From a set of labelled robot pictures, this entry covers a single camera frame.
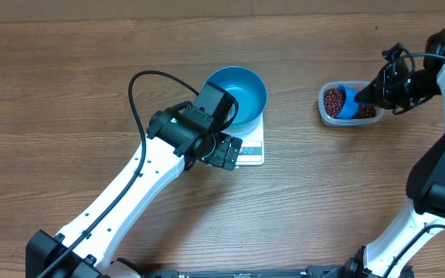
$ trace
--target wooden surface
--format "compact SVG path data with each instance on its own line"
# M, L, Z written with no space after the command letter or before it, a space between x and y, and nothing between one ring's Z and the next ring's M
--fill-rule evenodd
M0 277L24 277L25 245L81 213L125 166L139 136L127 84L163 70L196 89L224 66L265 81L266 162L234 172L198 164L135 223L116 256L178 270L342 264L406 201L414 163L443 132L442 100L359 128L325 127L328 82L371 80L380 52L422 51L445 13L0 24ZM194 96L138 80L144 124ZM445 276L445 232L411 261Z
M437 0L0 0L0 22L445 12Z

